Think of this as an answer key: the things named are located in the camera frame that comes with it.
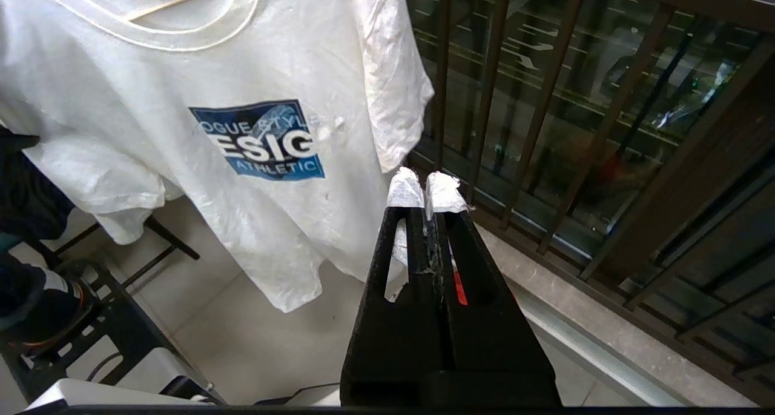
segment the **black cable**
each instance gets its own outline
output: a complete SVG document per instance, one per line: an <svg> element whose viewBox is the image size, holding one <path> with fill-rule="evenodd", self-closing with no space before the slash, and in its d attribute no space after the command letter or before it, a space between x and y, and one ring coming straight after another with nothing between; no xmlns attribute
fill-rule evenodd
<svg viewBox="0 0 775 415"><path fill-rule="evenodd" d="M97 366L91 371L91 373L89 373L89 375L86 377L86 381L91 382L94 380L94 377L97 376L99 370L103 369L105 365L108 365L108 362L111 362L111 360L117 357L121 357L121 353L116 352L103 359L102 362L98 363Z"/></svg>

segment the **tiled floor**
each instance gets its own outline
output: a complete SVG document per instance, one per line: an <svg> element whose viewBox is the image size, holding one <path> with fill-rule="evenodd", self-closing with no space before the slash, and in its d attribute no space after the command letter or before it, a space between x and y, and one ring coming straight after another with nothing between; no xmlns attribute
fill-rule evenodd
<svg viewBox="0 0 775 415"><path fill-rule="evenodd" d="M187 200L169 203L156 215L202 258L192 261L174 252L157 271L139 281L141 288L135 297L229 403L251 404L290 396L299 388L338 382L363 284L324 265L323 294L283 314L247 279ZM88 225L88 220L79 222ZM97 233L91 241L104 247L92 249L99 249L119 278L132 274L166 247L152 232L124 247L100 235L104 234ZM565 405L629 404L557 349L545 342L542 345L556 369ZM5 392L8 381L3 371L0 385L2 398L7 400L10 394ZM0 402L0 407L8 404ZM2 413L12 411L0 410Z"/></svg>

